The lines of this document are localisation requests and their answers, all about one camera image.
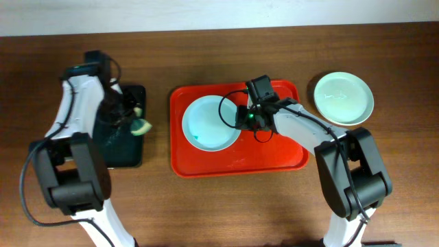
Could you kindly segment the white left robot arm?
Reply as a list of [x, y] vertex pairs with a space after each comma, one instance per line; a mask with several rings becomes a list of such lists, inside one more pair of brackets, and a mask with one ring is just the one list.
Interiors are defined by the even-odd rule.
[[121, 104], [110, 66], [70, 67], [61, 82], [56, 120], [43, 140], [31, 144], [25, 163], [33, 165], [46, 203], [70, 217], [65, 224], [80, 224], [96, 246], [137, 246], [112, 205], [110, 174], [93, 140], [98, 114]]

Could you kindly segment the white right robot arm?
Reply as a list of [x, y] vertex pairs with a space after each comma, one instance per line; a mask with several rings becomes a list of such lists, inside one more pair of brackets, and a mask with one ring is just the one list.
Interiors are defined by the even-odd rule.
[[322, 192], [332, 210], [321, 246], [362, 246], [370, 217], [392, 193], [390, 176], [369, 130], [333, 126], [291, 98], [240, 105], [236, 121], [240, 130], [279, 134], [314, 155]]

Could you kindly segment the light blue plate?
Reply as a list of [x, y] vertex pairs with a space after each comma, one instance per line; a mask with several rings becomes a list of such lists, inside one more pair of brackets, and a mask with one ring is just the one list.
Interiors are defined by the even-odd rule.
[[205, 152], [218, 152], [230, 147], [241, 134], [228, 127], [236, 124], [237, 106], [219, 95], [207, 95], [190, 103], [182, 117], [182, 131], [186, 140]]

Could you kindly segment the green yellow scrub sponge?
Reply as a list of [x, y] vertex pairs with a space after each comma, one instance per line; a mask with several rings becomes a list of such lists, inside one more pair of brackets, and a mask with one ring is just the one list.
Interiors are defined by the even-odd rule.
[[145, 120], [142, 116], [143, 110], [139, 107], [133, 109], [136, 118], [132, 121], [130, 125], [130, 132], [134, 136], [141, 136], [149, 132], [152, 128], [152, 124]]

